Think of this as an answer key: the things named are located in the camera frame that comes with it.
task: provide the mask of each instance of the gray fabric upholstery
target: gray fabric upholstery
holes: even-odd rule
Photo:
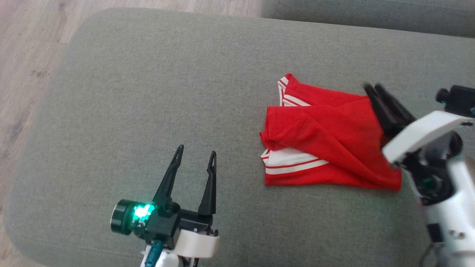
[[[203,266],[415,266],[415,198],[335,185],[266,187],[258,132],[276,82],[363,94],[381,82],[416,116],[437,90],[475,86],[475,40],[385,29],[113,9],[76,33],[36,117],[5,211],[12,241],[52,267],[138,266],[110,231],[122,198],[150,200],[179,144],[173,199],[197,209],[218,153],[222,242]],[[475,154],[474,134],[461,132]]]
[[[473,0],[263,0],[262,17],[475,37]]]

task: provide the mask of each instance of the folded shirt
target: folded shirt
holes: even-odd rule
[[[401,188],[401,172],[380,151],[382,130],[365,95],[278,81],[279,106],[267,108],[266,185],[333,183],[371,189]]]

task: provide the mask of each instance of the green led light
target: green led light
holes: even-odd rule
[[[152,214],[152,211],[155,209],[155,206],[151,204],[137,205],[134,208],[133,220],[148,220],[149,216]]]

